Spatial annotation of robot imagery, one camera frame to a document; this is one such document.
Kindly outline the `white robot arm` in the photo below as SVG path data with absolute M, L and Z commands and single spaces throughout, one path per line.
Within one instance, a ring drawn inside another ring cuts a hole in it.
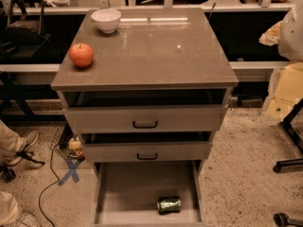
M 270 77 L 263 114 L 281 122 L 303 98 L 303 4 L 296 3 L 282 21 L 259 38 L 264 45 L 278 45 L 280 56 L 290 63 L 275 69 Z

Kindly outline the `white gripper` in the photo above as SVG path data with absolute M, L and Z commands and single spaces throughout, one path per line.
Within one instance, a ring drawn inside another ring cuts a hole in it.
M 270 77 L 262 113 L 268 120 L 283 121 L 302 98 L 303 62 L 275 69 Z

